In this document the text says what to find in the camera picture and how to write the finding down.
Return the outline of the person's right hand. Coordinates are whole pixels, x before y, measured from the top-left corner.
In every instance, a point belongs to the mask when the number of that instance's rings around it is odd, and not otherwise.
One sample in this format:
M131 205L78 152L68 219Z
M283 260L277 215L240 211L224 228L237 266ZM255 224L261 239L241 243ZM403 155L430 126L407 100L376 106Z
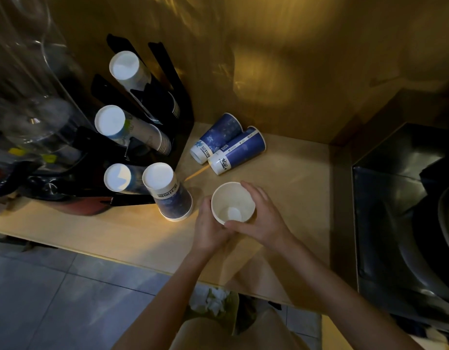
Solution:
M256 218L252 222L255 233L243 233L260 242L265 247L283 253L297 239L288 229L280 212L263 188L252 183L241 181L241 185L250 193L256 205Z

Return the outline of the person's left hand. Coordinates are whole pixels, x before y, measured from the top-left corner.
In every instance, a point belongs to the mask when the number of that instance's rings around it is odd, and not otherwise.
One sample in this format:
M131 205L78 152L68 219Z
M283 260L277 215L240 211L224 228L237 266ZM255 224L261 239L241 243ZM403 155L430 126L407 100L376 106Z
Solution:
M229 240L214 240L211 236L213 223L219 223L211 210L211 196L206 196L200 205L194 226L194 239L192 254L201 254L211 257Z

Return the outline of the white paper cup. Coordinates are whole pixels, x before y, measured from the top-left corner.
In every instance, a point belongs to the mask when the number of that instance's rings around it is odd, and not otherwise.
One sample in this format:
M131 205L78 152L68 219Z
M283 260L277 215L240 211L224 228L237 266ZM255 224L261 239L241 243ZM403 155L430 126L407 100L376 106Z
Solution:
M218 187L211 198L211 211L224 225L233 220L246 223L256 209L250 193L239 182L227 182Z

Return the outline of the person's right forearm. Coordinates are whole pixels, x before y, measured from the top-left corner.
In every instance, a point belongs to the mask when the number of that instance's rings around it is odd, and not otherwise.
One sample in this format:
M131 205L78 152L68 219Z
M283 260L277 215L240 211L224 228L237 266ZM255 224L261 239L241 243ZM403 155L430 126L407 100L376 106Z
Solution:
M279 236L274 248L315 292L354 350L423 350L291 233Z

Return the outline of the person's left forearm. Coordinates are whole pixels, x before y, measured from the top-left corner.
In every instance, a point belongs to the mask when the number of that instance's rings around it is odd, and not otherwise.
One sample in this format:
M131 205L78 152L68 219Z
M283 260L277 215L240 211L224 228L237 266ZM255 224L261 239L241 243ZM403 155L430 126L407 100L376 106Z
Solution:
M111 350L168 350L198 278L216 249L192 247L176 272Z

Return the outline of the blue paper cup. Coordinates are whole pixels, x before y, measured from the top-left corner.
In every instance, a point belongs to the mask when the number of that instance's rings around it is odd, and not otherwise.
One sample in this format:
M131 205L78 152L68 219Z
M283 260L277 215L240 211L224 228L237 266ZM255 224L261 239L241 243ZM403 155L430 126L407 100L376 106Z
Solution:
M265 150L266 142L262 133L256 127L249 126L244 133L218 149L208 159L208 163L215 174L221 175Z
M240 122L230 113L224 113L190 148L190 154L203 165L229 141L244 132Z
M160 213L167 220L179 222L189 217L193 210L193 198L177 178L169 164L158 162L148 166L142 181Z

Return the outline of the wooden stirrer stick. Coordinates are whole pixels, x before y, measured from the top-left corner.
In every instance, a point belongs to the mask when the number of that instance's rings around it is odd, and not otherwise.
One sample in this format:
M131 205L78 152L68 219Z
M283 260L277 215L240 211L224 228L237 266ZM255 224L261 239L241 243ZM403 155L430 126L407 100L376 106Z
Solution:
M194 178L194 177L196 177L196 176L202 174L203 172L205 172L205 171L206 171L207 169L209 169L209 168L210 168L209 165L204 166L204 167L202 167L201 169L199 169L198 171L196 171L195 173L193 173L192 175L187 176L183 181L184 181L184 182L187 182L187 181L191 180L192 178Z

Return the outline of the crumpled white tissues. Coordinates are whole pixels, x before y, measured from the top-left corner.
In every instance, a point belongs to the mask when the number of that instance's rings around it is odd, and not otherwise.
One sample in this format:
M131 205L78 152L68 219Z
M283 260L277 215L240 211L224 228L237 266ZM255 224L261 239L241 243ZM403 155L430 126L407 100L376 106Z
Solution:
M225 304L229 291L220 288L210 288L198 285L194 288L188 305L197 313L205 314L211 312L214 316L225 312Z

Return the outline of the waste bin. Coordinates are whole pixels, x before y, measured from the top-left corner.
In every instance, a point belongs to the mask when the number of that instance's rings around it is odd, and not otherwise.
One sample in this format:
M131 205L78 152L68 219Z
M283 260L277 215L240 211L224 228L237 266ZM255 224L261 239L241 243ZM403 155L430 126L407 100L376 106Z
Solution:
M230 295L228 296L225 304L225 312L220 313L218 316L214 316L211 312L207 312L205 314L200 314L197 312L194 312L190 306L188 305L185 311L185 314L182 318L183 322L186 322L188 320L204 317L207 319L211 319L214 321L217 321L221 327L223 327L228 333L233 334L237 316L238 316L238 308L239 308L239 294L236 292L229 291Z

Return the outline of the stack of blue paper cups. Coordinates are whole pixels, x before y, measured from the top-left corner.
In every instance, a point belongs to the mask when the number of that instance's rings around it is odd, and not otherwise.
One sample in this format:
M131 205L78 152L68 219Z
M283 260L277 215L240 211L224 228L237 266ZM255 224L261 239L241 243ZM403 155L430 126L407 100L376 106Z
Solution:
M150 195L142 179L145 170L143 166L112 164L105 171L105 186L115 193Z

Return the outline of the black cup holder rack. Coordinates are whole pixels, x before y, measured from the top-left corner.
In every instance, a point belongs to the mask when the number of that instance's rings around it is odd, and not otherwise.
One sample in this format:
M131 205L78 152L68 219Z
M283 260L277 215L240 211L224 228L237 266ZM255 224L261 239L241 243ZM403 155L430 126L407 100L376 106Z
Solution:
M102 174L107 169L108 163L131 164L134 167L140 167L164 162L175 169L194 126L190 97L166 48L161 42L149 42L148 47L171 85L168 92L171 99L167 99L166 87L153 75L151 82L144 86L143 91L130 90L134 99L140 100L140 106L144 106L143 114L117 88L98 74L93 78L91 94L103 104L117 105L121 109L127 110L135 119L153 124L166 134L171 141L172 148L167 154L161 154L153 148L147 149L146 144L140 143L138 134L135 134L132 140L128 139L128 146L124 147L114 143L96 130L77 129L74 140L75 148L88 154L82 163L77 164L74 168L74 174L80 178L82 186L81 198L99 203L101 211L110 207L154 204L150 194L115 193L102 187ZM154 123L147 118L146 110L150 110L161 124Z

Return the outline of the stack of white paper cups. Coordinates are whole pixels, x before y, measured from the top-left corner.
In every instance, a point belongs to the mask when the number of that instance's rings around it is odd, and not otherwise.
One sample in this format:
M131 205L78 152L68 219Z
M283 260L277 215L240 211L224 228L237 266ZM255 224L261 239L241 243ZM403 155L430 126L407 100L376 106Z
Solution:
M168 136L151 123L134 117L116 105L106 105L96 114L96 130L112 141L128 147L132 139L168 156L172 143Z
M147 84L149 85L147 92L157 94L160 97L159 104L161 108L171 112L176 118L180 117L181 109L173 94L166 90L135 53L121 51L115 54L111 58L109 69L111 75L134 98L153 123L162 125L157 117L153 116L145 105L142 104L142 94Z

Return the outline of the clear-tank drink dispenser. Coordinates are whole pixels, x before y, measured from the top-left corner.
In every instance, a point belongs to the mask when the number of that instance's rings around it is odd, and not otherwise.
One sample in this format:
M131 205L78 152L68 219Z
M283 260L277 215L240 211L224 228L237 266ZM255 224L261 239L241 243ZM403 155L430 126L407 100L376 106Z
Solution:
M0 197L104 193L99 162L82 146L94 131L83 75L47 0L0 0Z

